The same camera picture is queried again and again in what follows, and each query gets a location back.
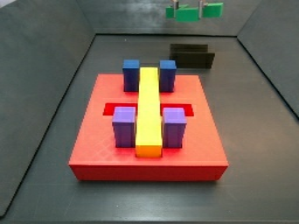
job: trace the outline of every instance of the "green object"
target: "green object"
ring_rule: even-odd
[[[179,6],[179,9],[183,9],[187,7],[190,7],[188,4],[182,4]],[[172,6],[166,7],[166,18],[174,18],[174,7]]]
[[[175,19],[178,22],[196,22],[199,21],[199,8],[182,8],[176,11]]]
[[[174,18],[174,7],[166,7],[166,18]]]
[[[223,3],[208,3],[202,10],[204,18],[219,18],[223,12]]]

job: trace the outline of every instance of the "gray wall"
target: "gray wall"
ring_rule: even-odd
[[[0,8],[4,7],[5,5],[8,5],[13,1],[15,0],[0,0]]]
[[[0,9],[0,216],[94,37],[74,0]]]
[[[195,23],[166,19],[170,0],[78,0],[96,33],[151,33],[238,36],[260,0],[218,0],[223,2],[222,18],[204,18]],[[198,0],[182,0],[196,6]]]
[[[299,116],[298,9],[298,0],[264,0],[238,39]]]

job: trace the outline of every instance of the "red block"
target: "red block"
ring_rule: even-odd
[[[182,149],[163,149],[163,157],[136,157],[135,149],[116,148],[107,103],[138,102],[126,93],[123,75],[98,77],[79,130],[70,168],[79,180],[200,181],[218,180],[228,167],[210,106],[198,76],[176,75],[174,93],[160,93],[164,104],[191,105]]]
[[[103,112],[103,116],[112,116],[115,114],[116,107],[135,107],[135,112],[138,113],[138,103],[132,102],[107,102]],[[186,116],[194,116],[192,105],[188,103],[162,103],[160,111],[163,115],[164,108],[183,108]]]

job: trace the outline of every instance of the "toy block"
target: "toy block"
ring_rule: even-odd
[[[179,9],[183,9],[183,8],[187,8],[190,7],[188,4],[183,4],[179,6]],[[166,7],[166,18],[174,18],[174,7],[172,6],[168,6]]]
[[[170,60],[178,68],[211,69],[215,52],[208,52],[208,45],[171,44]]]
[[[199,8],[180,8],[176,11],[176,21],[178,22],[196,22],[199,18]]]
[[[174,91],[176,65],[174,60],[160,60],[159,91],[171,93]]]
[[[116,107],[112,125],[116,147],[134,148],[136,146],[136,108]]]
[[[159,158],[163,149],[158,68],[140,68],[135,154]]]
[[[138,92],[140,63],[138,59],[126,59],[123,65],[124,91]]]
[[[174,18],[174,7],[172,6],[166,7],[164,12],[166,12],[166,18]]]
[[[223,3],[208,3],[202,10],[202,16],[204,18],[219,18],[222,17]]]
[[[215,181],[228,160],[212,121],[202,82],[196,75],[176,75],[174,93],[160,93],[162,105],[191,104],[182,149],[163,149],[156,158],[136,157],[136,149],[116,148],[112,115],[102,115],[106,104],[136,103],[136,93],[124,93],[123,74],[100,74],[70,157],[79,180]]]
[[[163,147],[182,148],[187,120],[183,108],[163,109]]]

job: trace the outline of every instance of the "yellow bar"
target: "yellow bar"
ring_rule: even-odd
[[[139,158],[159,158],[163,155],[159,74],[156,67],[140,68],[135,154]]]

